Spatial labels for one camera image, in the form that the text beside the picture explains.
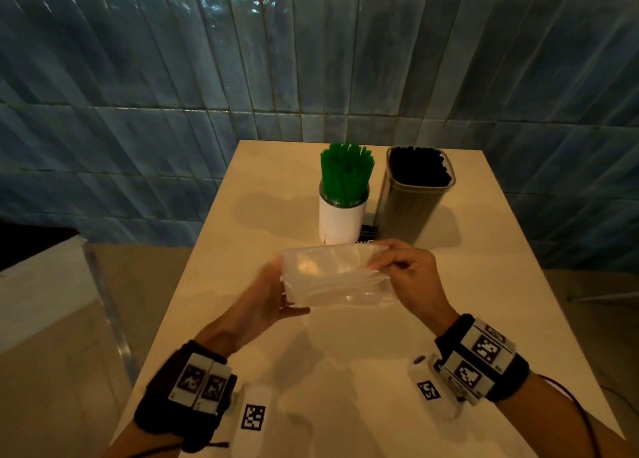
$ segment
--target metal leg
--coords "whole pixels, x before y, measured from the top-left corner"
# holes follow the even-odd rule
[[[89,270],[91,271],[93,281],[95,282],[95,286],[98,289],[98,293],[100,295],[100,303],[102,304],[102,308],[104,309],[104,314],[107,317],[108,324],[111,326],[113,336],[116,339],[117,351],[119,352],[120,357],[122,357],[124,371],[126,372],[126,376],[133,386],[135,384],[135,381],[137,381],[139,371],[137,368],[137,364],[135,363],[135,359],[133,359],[133,355],[131,354],[131,348],[128,346],[128,342],[126,341],[126,335],[124,334],[124,329],[122,328],[122,322],[117,315],[116,305],[113,302],[111,295],[108,293],[107,285],[104,283],[104,279],[102,278],[102,273],[100,271],[100,267],[98,266],[98,260],[95,257],[95,253],[87,247],[86,243],[83,245],[83,251],[84,257],[86,258],[86,263],[89,266]]]
[[[603,301],[603,300],[621,300],[623,298],[638,297],[639,291],[632,291],[630,293],[615,293],[610,295],[595,295],[595,296],[575,296],[568,298],[571,303],[581,303],[582,301]]]

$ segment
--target person's left hand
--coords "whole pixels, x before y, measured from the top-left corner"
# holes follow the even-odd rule
[[[311,309],[292,307],[286,300],[280,281],[282,265],[281,254],[264,265],[237,301],[221,317],[204,327],[195,341],[228,357],[278,320],[308,314]]]

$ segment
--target white cylindrical container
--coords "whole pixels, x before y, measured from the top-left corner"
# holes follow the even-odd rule
[[[368,191],[363,201],[343,207],[327,199],[319,184],[319,238],[324,244],[355,243],[362,230],[362,219]]]

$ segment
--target qr code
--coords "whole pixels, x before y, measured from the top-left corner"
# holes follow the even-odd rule
[[[221,378],[220,376],[209,375],[208,381],[204,386],[204,391],[202,391],[202,398],[208,399],[211,401],[219,402],[222,397],[222,391],[224,390],[224,385],[226,384],[226,379]]]
[[[481,374],[465,360],[461,361],[453,373],[466,387],[475,389]]]
[[[486,332],[489,333],[490,335],[492,335],[494,338],[496,338],[501,343],[504,344],[506,342],[506,338],[501,333],[497,332],[494,328],[492,328],[488,324],[486,324]]]
[[[242,429],[250,429],[260,431],[264,422],[264,415],[267,412],[265,406],[256,406],[255,404],[247,404],[244,409],[244,417],[242,417]]]
[[[433,383],[430,381],[419,382],[417,387],[419,387],[419,390],[427,401],[441,398],[439,391],[435,389],[435,386],[433,386]]]
[[[485,335],[481,335],[472,348],[472,351],[488,364],[492,364],[495,361],[501,350],[500,346]]]
[[[180,376],[180,380],[176,384],[176,387],[183,389],[186,392],[195,394],[204,381],[206,371],[196,367],[194,365],[187,364]]]

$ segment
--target white controller with marker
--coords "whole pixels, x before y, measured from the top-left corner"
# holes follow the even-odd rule
[[[240,420],[231,444],[231,458],[258,458],[271,414],[273,391],[267,386],[250,386],[244,394]]]
[[[463,401],[447,386],[443,376],[433,367],[437,357],[420,356],[408,367],[408,375],[415,385],[426,411],[440,420],[453,420],[463,410]]]

